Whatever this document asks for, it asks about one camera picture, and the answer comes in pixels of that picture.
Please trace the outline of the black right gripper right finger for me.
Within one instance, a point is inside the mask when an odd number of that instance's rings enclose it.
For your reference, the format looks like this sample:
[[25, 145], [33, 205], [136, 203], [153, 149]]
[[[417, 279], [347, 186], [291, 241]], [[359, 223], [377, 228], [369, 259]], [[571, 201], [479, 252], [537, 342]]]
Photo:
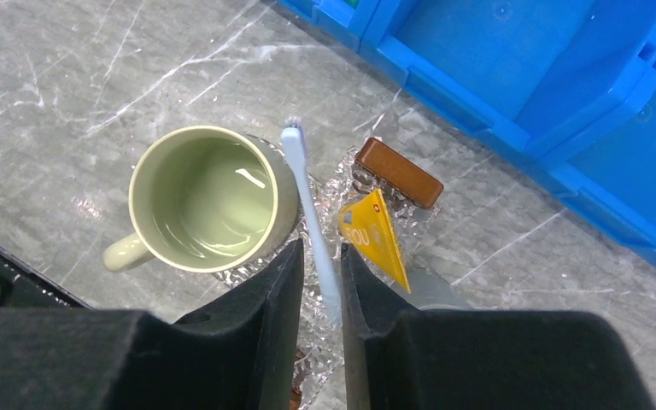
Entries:
[[420, 310], [342, 246], [350, 409], [652, 409], [622, 338], [582, 311]]

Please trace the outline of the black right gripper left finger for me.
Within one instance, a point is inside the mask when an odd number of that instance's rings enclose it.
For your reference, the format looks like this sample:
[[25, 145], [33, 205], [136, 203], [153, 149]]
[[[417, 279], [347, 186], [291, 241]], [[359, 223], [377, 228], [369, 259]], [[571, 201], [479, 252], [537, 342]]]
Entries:
[[139, 310], [0, 307], [0, 409], [286, 409], [303, 242], [168, 324]]

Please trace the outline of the grey ceramic mug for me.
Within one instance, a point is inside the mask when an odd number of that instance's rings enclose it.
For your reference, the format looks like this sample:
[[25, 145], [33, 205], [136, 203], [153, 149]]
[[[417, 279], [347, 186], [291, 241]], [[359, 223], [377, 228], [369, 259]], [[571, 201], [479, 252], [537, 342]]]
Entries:
[[473, 307], [451, 284], [426, 267], [407, 270], [408, 292], [398, 282], [389, 287], [419, 310], [472, 310]]

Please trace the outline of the yellow toothpaste tube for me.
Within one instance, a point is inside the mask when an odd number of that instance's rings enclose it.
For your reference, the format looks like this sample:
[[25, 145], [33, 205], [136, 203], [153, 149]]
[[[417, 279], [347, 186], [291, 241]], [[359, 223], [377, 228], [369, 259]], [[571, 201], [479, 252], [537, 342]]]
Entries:
[[343, 237], [362, 255], [411, 293], [401, 246], [380, 188], [344, 205], [337, 223]]

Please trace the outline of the cream ceramic mug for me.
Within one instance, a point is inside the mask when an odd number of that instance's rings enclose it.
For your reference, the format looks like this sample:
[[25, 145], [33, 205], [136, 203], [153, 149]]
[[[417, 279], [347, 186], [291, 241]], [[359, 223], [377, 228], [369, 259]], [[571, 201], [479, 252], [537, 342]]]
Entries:
[[102, 263], [124, 272], [156, 258], [188, 272], [231, 270], [279, 248], [299, 221], [293, 173], [263, 138], [219, 126], [169, 132], [144, 152], [128, 190], [133, 232]]

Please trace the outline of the light blue toothbrush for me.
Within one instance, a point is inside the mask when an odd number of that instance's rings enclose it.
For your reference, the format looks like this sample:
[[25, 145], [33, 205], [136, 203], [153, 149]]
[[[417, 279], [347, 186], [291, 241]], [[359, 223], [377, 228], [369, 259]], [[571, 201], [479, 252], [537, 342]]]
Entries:
[[325, 314], [332, 325], [340, 325], [342, 323], [341, 289], [314, 206], [313, 192], [308, 178], [306, 139], [298, 117], [288, 117], [285, 120], [280, 142], [284, 150], [284, 158], [294, 174], [305, 215]]

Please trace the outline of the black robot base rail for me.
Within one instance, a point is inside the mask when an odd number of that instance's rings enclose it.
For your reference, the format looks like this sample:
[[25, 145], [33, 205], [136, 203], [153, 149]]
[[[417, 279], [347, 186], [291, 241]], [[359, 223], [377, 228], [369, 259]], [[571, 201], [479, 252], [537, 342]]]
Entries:
[[0, 308], [61, 307], [89, 305], [0, 247]]

